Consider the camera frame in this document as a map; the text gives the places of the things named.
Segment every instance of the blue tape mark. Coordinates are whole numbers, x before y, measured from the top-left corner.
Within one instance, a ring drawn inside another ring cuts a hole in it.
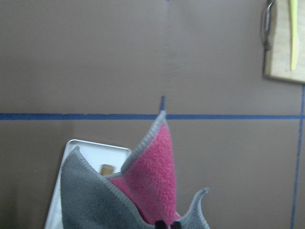
[[[0,120],[154,120],[157,114],[23,114],[0,113]],[[168,114],[168,120],[302,120],[302,115]]]
[[[160,103],[160,111],[164,111],[164,109],[165,109],[165,96],[162,96]]]
[[[293,197],[293,204],[292,204],[290,229],[294,229],[294,227],[295,227],[295,207],[296,207],[296,199],[297,199],[297,187],[298,187],[298,182],[299,182],[300,158],[301,158],[301,151],[302,151],[304,102],[305,102],[305,84],[303,84],[303,87],[302,87],[301,119],[300,119],[300,126],[299,126],[299,139],[298,139],[298,144],[297,144],[295,185],[294,185],[294,197]]]

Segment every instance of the folded cloth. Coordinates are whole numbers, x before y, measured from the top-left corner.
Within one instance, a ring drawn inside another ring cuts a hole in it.
[[[143,219],[169,226],[176,213],[176,180],[171,135],[166,112],[161,111],[150,130],[121,167],[105,176],[137,206]]]
[[[187,213],[172,229],[209,229],[201,199],[208,189],[195,195]],[[61,209],[65,229],[154,229],[146,223],[134,203],[114,184],[96,172],[77,146],[61,168]]]

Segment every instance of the yellow utensil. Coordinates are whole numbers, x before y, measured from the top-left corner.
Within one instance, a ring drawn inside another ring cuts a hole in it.
[[[290,70],[294,71],[299,55],[299,37],[297,35],[297,3],[298,0],[290,0],[290,23],[291,23],[291,62]]]

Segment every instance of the gray fabric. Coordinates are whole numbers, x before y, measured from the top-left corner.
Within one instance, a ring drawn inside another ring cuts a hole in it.
[[[180,218],[182,229],[209,229],[201,199],[195,195],[188,212]],[[97,173],[77,146],[61,168],[61,208],[65,229],[154,229],[143,221],[134,203],[109,180]]]

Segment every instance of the wooden cutting board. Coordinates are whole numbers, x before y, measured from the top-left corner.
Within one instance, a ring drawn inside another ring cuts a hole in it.
[[[305,0],[298,1],[299,57],[290,71],[291,29],[288,0],[275,0],[271,8],[269,37],[272,48],[265,52],[264,74],[270,78],[305,83]]]

